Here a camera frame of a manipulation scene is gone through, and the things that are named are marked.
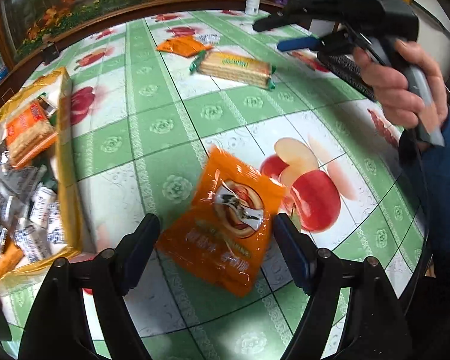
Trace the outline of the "right forearm blue sleeve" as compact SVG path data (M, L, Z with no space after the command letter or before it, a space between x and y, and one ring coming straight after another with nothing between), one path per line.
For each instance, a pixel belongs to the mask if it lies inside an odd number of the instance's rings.
M430 240L436 253L450 253L450 112L442 125L444 146L431 146L423 154L429 203Z

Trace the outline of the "right hand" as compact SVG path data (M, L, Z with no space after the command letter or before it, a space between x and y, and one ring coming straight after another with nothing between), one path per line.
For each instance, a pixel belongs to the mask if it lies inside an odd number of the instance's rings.
M407 78L401 72L374 63L361 48L353 50L354 62L361 70L362 80L371 88L382 105L385 118L394 125L415 128L422 116L436 125L443 125L448 116L447 92L439 64L416 42L395 42L396 51L409 63L419 66L435 103L435 115L424 105L424 100L408 90Z

